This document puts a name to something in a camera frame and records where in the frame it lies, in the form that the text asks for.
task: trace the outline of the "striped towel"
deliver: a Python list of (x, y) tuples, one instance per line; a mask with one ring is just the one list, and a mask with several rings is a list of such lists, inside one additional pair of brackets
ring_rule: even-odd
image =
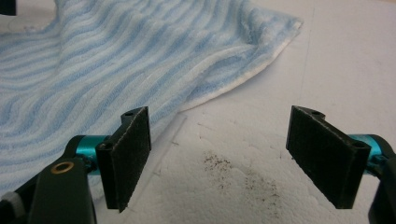
[[(242, 0), (58, 0), (41, 31), (0, 34), (0, 195), (77, 134), (147, 105), (154, 141), (181, 109), (257, 75), (301, 21)], [(93, 183), (93, 196), (101, 195)]]

